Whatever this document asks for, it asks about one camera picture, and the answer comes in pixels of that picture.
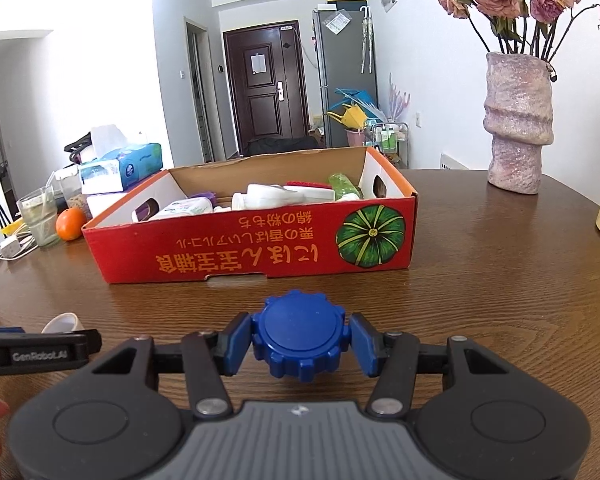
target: doorway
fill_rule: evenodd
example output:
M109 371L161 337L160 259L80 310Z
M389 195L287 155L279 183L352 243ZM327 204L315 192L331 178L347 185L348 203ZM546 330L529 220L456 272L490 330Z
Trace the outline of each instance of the doorway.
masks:
M206 113L206 100L204 85L202 83L202 70L200 63L200 31L197 27L187 22L187 47L189 49L189 67L191 71L191 89L193 91L193 104L196 111L196 122L200 134L200 145L205 162L217 160L209 133L209 118Z
M297 21L224 33L238 148L263 137L307 135L309 116Z
M13 190L13 180L9 173L9 163L7 161L7 152L4 149L4 142L2 141L2 133L0 132L0 186L2 187L2 193L7 203L7 208L11 213L11 218L15 218L18 214L18 204L15 191Z

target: gray refrigerator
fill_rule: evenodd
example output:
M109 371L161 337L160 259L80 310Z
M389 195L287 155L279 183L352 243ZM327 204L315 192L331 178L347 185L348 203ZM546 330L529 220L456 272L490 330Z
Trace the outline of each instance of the gray refrigerator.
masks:
M351 16L351 21L339 34L334 34L322 23L334 11L314 10L315 46L324 114L324 139L329 148L342 148L349 145L344 126L326 115L331 106L343 99L342 95L336 94L336 88L366 90L374 101L378 102L376 61L374 60L373 63L373 73L370 74L368 45L365 73L360 73L364 12L359 10L347 12ZM338 115L342 115L343 111L343 109L337 110Z

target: vase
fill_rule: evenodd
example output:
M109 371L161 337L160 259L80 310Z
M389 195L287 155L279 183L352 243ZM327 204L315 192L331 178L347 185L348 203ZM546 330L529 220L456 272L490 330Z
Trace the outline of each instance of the vase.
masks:
M527 54L487 54L484 129L493 135L488 181L537 194L542 147L554 142L552 88L546 62Z

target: sticker on refrigerator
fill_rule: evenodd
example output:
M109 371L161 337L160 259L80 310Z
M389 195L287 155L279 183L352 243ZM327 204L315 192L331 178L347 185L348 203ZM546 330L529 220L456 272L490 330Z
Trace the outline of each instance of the sticker on refrigerator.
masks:
M339 10L330 14L324 21L324 26L334 34L339 34L343 28L349 25L351 16L346 10Z
M254 74L261 74L267 71L267 65L264 62L264 54L251 56L251 69Z

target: dark wooden door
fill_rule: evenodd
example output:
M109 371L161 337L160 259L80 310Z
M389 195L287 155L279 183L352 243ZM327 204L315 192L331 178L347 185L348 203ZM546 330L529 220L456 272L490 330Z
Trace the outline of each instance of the dark wooden door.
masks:
M224 34L240 152L261 137L303 137L308 131L298 22Z

